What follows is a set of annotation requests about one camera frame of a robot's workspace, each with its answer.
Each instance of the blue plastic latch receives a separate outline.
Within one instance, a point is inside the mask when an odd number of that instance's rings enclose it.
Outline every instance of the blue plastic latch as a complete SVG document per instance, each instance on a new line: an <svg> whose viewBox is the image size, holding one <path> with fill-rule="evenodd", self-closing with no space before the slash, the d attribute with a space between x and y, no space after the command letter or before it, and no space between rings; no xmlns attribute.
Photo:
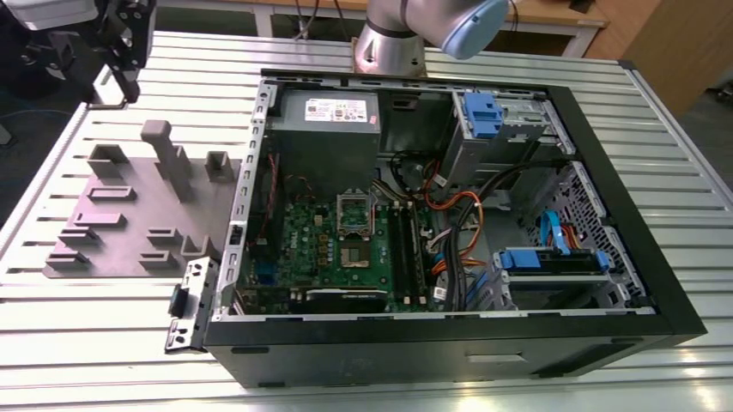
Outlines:
<svg viewBox="0 0 733 412"><path fill-rule="evenodd" d="M494 138L504 125L504 109L496 103L494 95L492 93L466 93L464 108L473 125L473 136L477 139Z"/></svg>
<svg viewBox="0 0 733 412"><path fill-rule="evenodd" d="M512 269L514 267L514 261L512 261L512 255L508 251L500 252L500 261L502 262L502 269Z"/></svg>
<svg viewBox="0 0 733 412"><path fill-rule="evenodd" d="M596 258L599 259L600 271L607 272L611 269L611 262L605 251L596 251Z"/></svg>
<svg viewBox="0 0 733 412"><path fill-rule="evenodd" d="M517 269L540 267L540 257L536 251L509 251L509 253Z"/></svg>

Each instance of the power supply label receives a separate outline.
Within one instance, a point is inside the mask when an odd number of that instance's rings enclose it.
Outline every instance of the power supply label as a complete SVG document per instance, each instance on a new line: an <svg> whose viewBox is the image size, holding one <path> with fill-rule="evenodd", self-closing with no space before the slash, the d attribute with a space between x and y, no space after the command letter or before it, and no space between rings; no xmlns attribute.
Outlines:
<svg viewBox="0 0 733 412"><path fill-rule="evenodd" d="M309 99L308 122L368 122L366 100Z"/></svg>

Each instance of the side panel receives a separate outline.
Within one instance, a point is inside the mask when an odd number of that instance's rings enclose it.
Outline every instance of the side panel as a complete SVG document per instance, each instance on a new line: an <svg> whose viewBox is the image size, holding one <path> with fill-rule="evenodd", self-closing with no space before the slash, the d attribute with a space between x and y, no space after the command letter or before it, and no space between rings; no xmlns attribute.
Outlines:
<svg viewBox="0 0 733 412"><path fill-rule="evenodd" d="M549 87L560 119L577 145L593 185L611 214L611 224L617 228L635 266L647 283L653 303L667 317L676 334L701 335L705 326L689 302L660 249L655 236L633 204L611 159L585 119L569 88Z"/></svg>
<svg viewBox="0 0 733 412"><path fill-rule="evenodd" d="M657 339L605 336L210 349L245 387L372 385L576 376Z"/></svg>

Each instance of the aluminum table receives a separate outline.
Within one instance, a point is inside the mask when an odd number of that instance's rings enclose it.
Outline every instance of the aluminum table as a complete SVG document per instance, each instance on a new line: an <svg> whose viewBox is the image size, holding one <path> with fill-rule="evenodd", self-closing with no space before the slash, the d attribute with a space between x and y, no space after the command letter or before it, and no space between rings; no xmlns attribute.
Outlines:
<svg viewBox="0 0 733 412"><path fill-rule="evenodd" d="M0 233L0 409L733 409L733 196L649 85L613 61L484 53L457 62L428 52L433 77L572 88L709 330L679 348L573 379L245 390L210 355L163 354L177 279L47 279L93 147L115 143L153 157L141 128L161 118L191 158L210 150L241 158L266 67L350 71L350 47L159 32L139 102L77 109ZM107 72L99 83L105 93L117 87Z"/></svg>

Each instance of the floor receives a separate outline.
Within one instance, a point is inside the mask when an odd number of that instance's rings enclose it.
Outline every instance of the floor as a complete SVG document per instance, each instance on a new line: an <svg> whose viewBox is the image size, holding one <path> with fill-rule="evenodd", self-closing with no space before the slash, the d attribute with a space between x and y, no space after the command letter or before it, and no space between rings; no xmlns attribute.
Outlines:
<svg viewBox="0 0 733 412"><path fill-rule="evenodd" d="M336 21L317 24L314 37L342 40L342 29L334 24ZM293 18L278 15L273 23L278 37L296 34L297 21ZM357 36L364 23L348 21L346 24L349 35ZM161 9L158 29L255 35L251 16L209 10L195 10L193 14L191 10ZM83 47L78 47L78 50L77 64L94 78L101 62L90 52L85 52ZM78 104L75 91L69 84L62 84L57 92L43 99L31 100L14 97L0 82L0 125L14 136L11 144L0 146L0 227L69 122L69 115L62 112L74 112ZM28 110L58 112L24 112L8 117L11 113ZM719 103L713 94L704 94L689 113L681 117L681 124L723 179L733 187L733 106Z"/></svg>

